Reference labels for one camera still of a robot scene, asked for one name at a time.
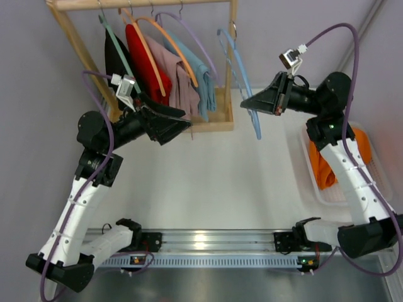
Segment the light blue hanger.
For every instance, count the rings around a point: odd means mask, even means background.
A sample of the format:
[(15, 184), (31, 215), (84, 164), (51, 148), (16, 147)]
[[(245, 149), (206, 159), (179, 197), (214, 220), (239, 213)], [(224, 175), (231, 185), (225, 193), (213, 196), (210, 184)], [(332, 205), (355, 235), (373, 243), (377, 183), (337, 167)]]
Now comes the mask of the light blue hanger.
[[(219, 40), (220, 46), (222, 47), (222, 51), (225, 55), (225, 59), (230, 67), (230, 74), (234, 77), (236, 85), (240, 92), (240, 95), (242, 97), (242, 100), (244, 101), (248, 97), (251, 97), (253, 94), (252, 94), (252, 89), (250, 86), (249, 77), (247, 75), (246, 68), (243, 64), (242, 58), (240, 56), (240, 53), (239, 53), (237, 45), (236, 45), (236, 40), (237, 40), (236, 23), (234, 20), (231, 20), (230, 24), (231, 24), (231, 27), (234, 29), (234, 38), (232, 38), (232, 36), (230, 35), (228, 30), (225, 30), (223, 28), (219, 28), (217, 30), (217, 38)], [(246, 94), (243, 93), (243, 88), (237, 77), (237, 72), (236, 72), (235, 68), (233, 67), (232, 59), (230, 58), (230, 51), (232, 51), (232, 54), (235, 57), (236, 63), (238, 65), (239, 71), (241, 73), (241, 78), (244, 83), (244, 88), (245, 88)]]

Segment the orange trousers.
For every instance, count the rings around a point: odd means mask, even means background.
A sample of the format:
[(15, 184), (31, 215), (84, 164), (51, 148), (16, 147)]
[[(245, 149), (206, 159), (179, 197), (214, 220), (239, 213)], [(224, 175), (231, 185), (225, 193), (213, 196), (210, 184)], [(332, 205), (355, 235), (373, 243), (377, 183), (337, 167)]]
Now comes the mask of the orange trousers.
[[(368, 165), (372, 160), (372, 150), (368, 136), (359, 128), (353, 127), (353, 131), (355, 133), (360, 156), (364, 163)], [(312, 141), (309, 142), (309, 159), (319, 189), (327, 189), (338, 182), (330, 165), (325, 161)]]

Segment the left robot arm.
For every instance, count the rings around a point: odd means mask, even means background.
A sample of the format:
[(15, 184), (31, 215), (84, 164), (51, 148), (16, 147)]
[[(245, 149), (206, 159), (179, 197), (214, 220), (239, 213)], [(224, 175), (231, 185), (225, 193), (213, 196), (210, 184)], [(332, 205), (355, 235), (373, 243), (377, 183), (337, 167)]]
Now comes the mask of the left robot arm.
[(77, 141), (84, 147), (74, 174), (66, 206), (47, 243), (30, 254), (26, 266), (79, 293), (96, 269), (117, 252), (143, 252), (145, 238), (139, 223), (122, 218), (102, 236), (85, 244), (89, 223), (101, 200), (112, 187), (122, 165), (113, 151), (142, 135), (164, 145), (187, 130), (185, 112), (153, 102), (146, 93), (134, 108), (111, 123), (104, 113), (88, 111), (78, 121)]

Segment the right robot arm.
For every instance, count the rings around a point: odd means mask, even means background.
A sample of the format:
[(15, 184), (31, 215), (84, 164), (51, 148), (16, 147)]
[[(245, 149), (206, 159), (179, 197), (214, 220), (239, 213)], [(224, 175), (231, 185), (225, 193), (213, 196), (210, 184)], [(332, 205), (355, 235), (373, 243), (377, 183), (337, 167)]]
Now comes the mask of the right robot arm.
[(315, 90), (298, 86), (294, 77), (279, 72), (271, 84), (243, 100), (241, 107), (280, 116), (286, 109), (312, 114), (307, 134), (336, 176), (349, 207), (351, 222), (308, 218), (296, 223), (302, 245), (326, 243), (356, 259), (402, 244), (402, 215), (383, 205), (377, 185), (360, 157), (355, 134), (343, 129), (351, 79), (329, 74)]

